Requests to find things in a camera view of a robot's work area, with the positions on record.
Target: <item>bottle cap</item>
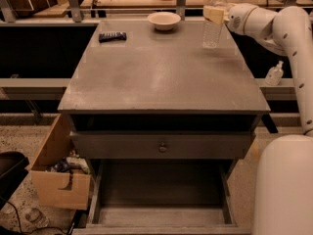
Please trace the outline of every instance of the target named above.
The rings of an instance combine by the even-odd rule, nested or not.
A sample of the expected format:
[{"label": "bottle cap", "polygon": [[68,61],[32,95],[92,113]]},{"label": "bottle cap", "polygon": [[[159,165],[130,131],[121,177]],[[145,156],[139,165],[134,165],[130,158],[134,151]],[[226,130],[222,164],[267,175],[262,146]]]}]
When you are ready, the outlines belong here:
[{"label": "bottle cap", "polygon": [[277,67],[281,68],[283,66],[283,63],[284,63],[283,61],[279,61],[278,64],[277,64]]}]

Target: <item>drawer compartment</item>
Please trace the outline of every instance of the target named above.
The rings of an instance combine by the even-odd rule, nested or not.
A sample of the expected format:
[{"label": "drawer compartment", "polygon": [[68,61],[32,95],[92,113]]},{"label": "drawer compartment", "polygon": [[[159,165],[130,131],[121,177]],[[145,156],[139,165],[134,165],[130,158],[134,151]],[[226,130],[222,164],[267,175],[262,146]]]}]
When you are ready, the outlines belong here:
[{"label": "drawer compartment", "polygon": [[222,167],[209,160],[105,160],[87,226],[73,234],[249,234],[236,231]]},{"label": "drawer compartment", "polygon": [[97,114],[71,115],[77,131],[248,132],[259,116],[254,114]]},{"label": "drawer compartment", "polygon": [[112,134],[72,132],[82,157],[90,159],[242,159],[254,133]]}]

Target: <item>bowl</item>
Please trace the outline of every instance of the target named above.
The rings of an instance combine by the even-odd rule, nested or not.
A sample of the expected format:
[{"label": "bowl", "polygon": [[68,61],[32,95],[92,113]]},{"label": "bowl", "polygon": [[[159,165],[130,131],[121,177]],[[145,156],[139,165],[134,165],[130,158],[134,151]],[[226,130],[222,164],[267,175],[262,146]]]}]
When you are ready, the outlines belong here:
[{"label": "bowl", "polygon": [[181,18],[179,15],[171,12],[155,12],[148,15],[148,21],[157,30],[171,30],[181,21]]}]

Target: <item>open drawer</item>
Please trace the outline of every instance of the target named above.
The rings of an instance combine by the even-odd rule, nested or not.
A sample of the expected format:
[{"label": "open drawer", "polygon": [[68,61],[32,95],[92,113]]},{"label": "open drawer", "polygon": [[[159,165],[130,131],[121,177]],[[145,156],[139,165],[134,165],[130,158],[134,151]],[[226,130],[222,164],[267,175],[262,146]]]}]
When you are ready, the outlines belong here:
[{"label": "open drawer", "polygon": [[86,228],[73,234],[249,234],[231,212],[223,161],[105,160]]}]

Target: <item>white cylinder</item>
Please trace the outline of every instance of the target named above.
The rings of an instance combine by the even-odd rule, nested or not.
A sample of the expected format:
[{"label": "white cylinder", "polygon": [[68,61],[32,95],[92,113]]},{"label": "white cylinder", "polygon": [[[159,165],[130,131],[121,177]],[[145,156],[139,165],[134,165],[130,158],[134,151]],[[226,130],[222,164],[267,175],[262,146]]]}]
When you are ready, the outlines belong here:
[{"label": "white cylinder", "polygon": [[288,135],[263,151],[253,235],[313,234],[313,138]]}]

